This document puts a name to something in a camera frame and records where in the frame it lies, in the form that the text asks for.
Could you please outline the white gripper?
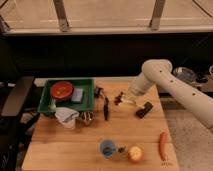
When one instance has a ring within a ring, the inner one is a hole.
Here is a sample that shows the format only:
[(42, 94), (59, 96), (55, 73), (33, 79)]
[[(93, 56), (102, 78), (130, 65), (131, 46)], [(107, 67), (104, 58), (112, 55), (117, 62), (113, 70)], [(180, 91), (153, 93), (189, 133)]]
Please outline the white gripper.
[(128, 89), (128, 95), (122, 96), (122, 102), (127, 104), (135, 104), (135, 98), (146, 93), (145, 84), (140, 80), (133, 80)]

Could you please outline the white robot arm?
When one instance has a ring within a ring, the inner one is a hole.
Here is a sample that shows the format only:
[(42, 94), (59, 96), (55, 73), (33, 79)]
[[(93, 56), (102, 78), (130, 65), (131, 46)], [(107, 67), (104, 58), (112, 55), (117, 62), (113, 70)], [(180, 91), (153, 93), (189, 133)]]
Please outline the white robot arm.
[(143, 96), (154, 84), (159, 85), (213, 133), (213, 98), (179, 80), (171, 72), (172, 63), (167, 59), (145, 61), (141, 73), (131, 82), (121, 101), (134, 104), (138, 96)]

